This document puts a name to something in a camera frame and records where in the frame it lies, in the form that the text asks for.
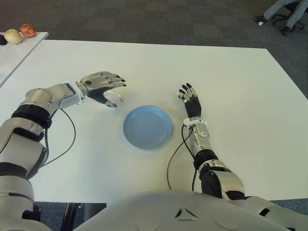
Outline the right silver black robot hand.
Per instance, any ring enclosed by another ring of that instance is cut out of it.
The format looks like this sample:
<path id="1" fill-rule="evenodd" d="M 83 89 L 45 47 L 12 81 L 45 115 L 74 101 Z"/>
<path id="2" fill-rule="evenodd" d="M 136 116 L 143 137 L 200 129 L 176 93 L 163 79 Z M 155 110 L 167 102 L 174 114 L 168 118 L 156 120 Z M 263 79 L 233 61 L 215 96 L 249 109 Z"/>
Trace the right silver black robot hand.
<path id="1" fill-rule="evenodd" d="M 191 84 L 186 83 L 179 89 L 178 98 L 184 103 L 188 118 L 201 117 L 202 107 Z"/>

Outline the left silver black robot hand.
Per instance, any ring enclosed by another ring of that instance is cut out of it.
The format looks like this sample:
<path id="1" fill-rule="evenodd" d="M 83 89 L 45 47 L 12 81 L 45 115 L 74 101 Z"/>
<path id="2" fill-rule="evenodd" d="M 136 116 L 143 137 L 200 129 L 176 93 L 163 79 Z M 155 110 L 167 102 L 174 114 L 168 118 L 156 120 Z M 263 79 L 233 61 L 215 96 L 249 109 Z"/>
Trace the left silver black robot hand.
<path id="1" fill-rule="evenodd" d="M 118 88 L 126 87 L 126 81 L 117 74 L 110 72 L 97 72 L 83 77 L 77 86 L 84 96 L 87 96 L 98 103 L 111 108 L 117 108 L 117 105 L 108 100 L 104 93 Z"/>

